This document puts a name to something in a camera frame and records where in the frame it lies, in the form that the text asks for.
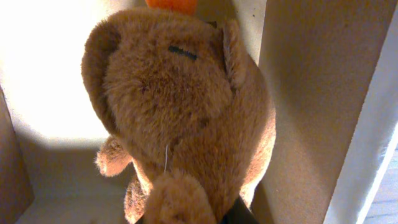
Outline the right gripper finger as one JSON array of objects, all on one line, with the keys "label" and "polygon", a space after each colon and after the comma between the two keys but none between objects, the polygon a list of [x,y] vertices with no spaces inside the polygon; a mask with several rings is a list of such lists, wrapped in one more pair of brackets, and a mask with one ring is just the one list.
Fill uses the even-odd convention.
[{"label": "right gripper finger", "polygon": [[259,222],[244,204],[243,199],[238,197],[221,219],[220,224],[259,224]]}]

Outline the brown plush bear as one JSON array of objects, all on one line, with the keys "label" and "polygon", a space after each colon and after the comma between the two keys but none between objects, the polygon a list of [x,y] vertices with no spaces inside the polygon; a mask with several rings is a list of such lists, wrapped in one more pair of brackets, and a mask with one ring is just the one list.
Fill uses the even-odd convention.
[{"label": "brown plush bear", "polygon": [[275,143],[275,106],[239,24],[135,7],[90,32],[83,84],[109,133],[95,163],[106,177],[133,165],[129,223],[220,223],[250,210]]}]

